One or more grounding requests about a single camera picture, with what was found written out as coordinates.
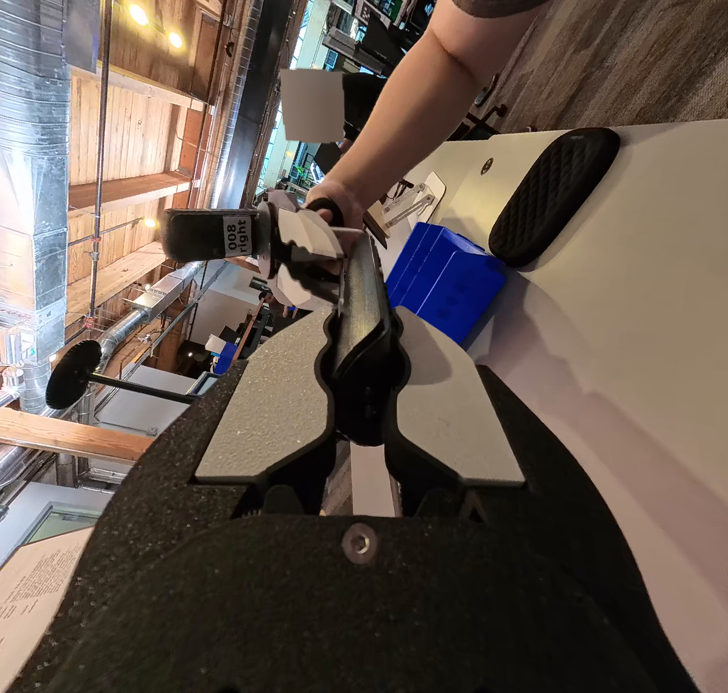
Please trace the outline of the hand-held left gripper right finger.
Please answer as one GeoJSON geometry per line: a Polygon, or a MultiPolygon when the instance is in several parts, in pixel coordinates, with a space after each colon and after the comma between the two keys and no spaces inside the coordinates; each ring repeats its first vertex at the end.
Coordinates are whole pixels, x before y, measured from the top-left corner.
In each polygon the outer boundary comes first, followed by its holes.
{"type": "Polygon", "coordinates": [[[405,307],[394,311],[403,378],[386,418],[386,464],[402,511],[415,516],[441,492],[457,507],[468,491],[522,488],[525,476],[474,361],[405,307]]]}

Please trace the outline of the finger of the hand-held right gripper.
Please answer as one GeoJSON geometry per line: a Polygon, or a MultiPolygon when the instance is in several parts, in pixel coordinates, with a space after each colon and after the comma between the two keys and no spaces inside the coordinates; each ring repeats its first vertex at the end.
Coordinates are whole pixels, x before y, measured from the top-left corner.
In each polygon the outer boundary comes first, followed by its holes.
{"type": "Polygon", "coordinates": [[[280,210],[279,239],[291,260],[340,260],[344,251],[332,227],[307,209],[280,210]]]}
{"type": "Polygon", "coordinates": [[[276,283],[290,305],[302,310],[330,310],[339,302],[341,266],[337,261],[281,262],[276,283]]]}

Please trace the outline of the metal folding stand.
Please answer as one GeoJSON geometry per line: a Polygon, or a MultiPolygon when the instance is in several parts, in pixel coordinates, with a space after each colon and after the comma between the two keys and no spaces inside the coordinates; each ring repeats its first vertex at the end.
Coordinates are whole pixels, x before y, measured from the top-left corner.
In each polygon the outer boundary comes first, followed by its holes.
{"type": "Polygon", "coordinates": [[[434,172],[424,181],[397,189],[381,210],[384,231],[390,234],[400,224],[414,228],[417,223],[428,223],[445,194],[446,186],[434,172]]]}

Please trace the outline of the black wrist rest pad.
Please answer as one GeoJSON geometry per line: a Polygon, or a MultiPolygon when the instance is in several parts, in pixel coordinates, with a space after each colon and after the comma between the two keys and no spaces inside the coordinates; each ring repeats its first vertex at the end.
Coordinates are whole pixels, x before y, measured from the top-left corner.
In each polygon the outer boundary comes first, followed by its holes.
{"type": "Polygon", "coordinates": [[[496,219],[488,250],[523,268],[556,240],[614,163],[621,138],[610,128],[584,128],[556,138],[538,157],[496,219]]]}

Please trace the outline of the silver ventilation duct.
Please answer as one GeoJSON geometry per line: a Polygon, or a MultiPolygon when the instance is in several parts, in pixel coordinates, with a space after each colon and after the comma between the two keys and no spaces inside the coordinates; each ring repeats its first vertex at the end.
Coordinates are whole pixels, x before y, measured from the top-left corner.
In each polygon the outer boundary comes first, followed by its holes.
{"type": "Polygon", "coordinates": [[[132,301],[131,311],[96,339],[101,348],[99,367],[105,368],[113,354],[135,331],[162,315],[182,295],[205,264],[204,261],[185,264],[161,278],[132,301]]]}

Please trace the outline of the black remote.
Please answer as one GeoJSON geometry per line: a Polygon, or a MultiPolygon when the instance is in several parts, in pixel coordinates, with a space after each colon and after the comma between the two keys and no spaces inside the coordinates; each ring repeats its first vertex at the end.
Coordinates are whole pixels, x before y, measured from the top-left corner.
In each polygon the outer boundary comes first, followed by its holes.
{"type": "Polygon", "coordinates": [[[392,311],[368,233],[350,246],[334,329],[329,386],[336,428],[359,446],[380,446],[397,361],[392,311]]]}

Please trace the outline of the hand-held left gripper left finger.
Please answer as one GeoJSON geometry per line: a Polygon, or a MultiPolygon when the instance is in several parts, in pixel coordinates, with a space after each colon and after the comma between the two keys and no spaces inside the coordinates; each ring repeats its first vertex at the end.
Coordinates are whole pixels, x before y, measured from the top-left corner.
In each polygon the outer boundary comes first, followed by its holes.
{"type": "Polygon", "coordinates": [[[333,395],[322,370],[335,316],[315,311],[250,356],[195,481],[248,486],[260,499],[287,486],[306,514],[320,513],[336,460],[333,395]]]}

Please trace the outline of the large silver duct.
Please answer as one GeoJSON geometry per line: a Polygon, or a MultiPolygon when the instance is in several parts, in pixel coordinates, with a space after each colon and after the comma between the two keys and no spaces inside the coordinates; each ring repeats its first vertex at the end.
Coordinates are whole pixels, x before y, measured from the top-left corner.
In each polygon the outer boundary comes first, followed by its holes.
{"type": "Polygon", "coordinates": [[[1,0],[2,325],[22,342],[20,408],[47,410],[65,342],[71,80],[66,0],[1,0]]]}

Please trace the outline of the blue plastic bin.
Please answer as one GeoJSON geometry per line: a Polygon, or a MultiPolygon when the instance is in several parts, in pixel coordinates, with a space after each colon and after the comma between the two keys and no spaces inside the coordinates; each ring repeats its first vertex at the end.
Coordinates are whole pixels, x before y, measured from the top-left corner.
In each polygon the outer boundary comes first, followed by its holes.
{"type": "Polygon", "coordinates": [[[405,307],[462,344],[505,285],[507,266],[449,228],[417,223],[385,285],[405,307]]]}

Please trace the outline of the printed instruction sheet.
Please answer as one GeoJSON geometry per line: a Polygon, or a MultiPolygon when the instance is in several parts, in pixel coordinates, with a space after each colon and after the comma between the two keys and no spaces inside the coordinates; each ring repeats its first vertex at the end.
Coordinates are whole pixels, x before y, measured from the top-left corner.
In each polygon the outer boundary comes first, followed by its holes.
{"type": "Polygon", "coordinates": [[[2,686],[19,673],[48,629],[92,527],[19,547],[1,572],[2,686]]]}

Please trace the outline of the person's right forearm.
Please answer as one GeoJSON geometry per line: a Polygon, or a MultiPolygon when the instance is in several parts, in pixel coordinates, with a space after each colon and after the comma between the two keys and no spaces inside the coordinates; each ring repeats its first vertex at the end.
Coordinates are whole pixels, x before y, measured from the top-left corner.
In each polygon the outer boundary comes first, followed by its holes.
{"type": "Polygon", "coordinates": [[[387,79],[364,129],[327,176],[368,210],[450,137],[539,11],[482,19],[451,0],[437,0],[423,36],[387,79]]]}

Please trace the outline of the person's right hand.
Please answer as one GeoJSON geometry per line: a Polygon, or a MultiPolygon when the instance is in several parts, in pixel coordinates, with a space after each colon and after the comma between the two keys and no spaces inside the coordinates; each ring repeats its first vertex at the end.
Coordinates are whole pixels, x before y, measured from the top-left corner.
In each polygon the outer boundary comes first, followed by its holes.
{"type": "Polygon", "coordinates": [[[310,189],[304,203],[305,209],[319,215],[332,227],[363,230],[366,208],[343,185],[327,176],[310,189]]]}

